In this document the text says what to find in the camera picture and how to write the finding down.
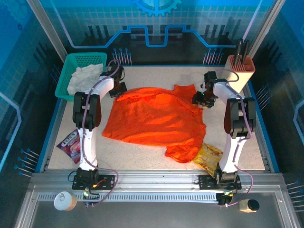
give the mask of orange t-shirt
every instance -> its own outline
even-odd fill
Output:
[[[151,146],[167,146],[165,156],[190,162],[206,134],[203,109],[191,103],[194,85],[133,89],[117,98],[103,136]]]

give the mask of white towel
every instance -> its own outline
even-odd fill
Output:
[[[99,76],[103,71],[103,67],[104,65],[102,63],[97,65],[91,64],[83,68],[77,67],[68,84],[68,94],[74,95],[76,92],[84,92],[93,87],[98,81]]]

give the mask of pink snack bag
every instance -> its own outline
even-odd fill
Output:
[[[77,164],[80,161],[80,138],[77,129],[69,134],[57,147]]]

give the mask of chip bag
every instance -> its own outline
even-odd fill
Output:
[[[217,168],[217,164],[221,160],[223,152],[214,146],[203,143],[199,152],[192,160],[196,165],[205,169],[211,176],[214,175],[214,171]]]
[[[80,161],[80,138],[77,129],[61,141],[57,147],[63,150],[75,164]]]

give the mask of plastic basket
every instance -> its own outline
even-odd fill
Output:
[[[67,86],[72,78],[72,73],[76,71],[77,67],[86,67],[90,64],[101,63],[103,63],[103,71],[105,71],[106,59],[107,54],[101,52],[73,53],[67,55],[55,90],[55,96],[64,98],[67,101],[74,101],[74,96],[69,95],[67,92]]]

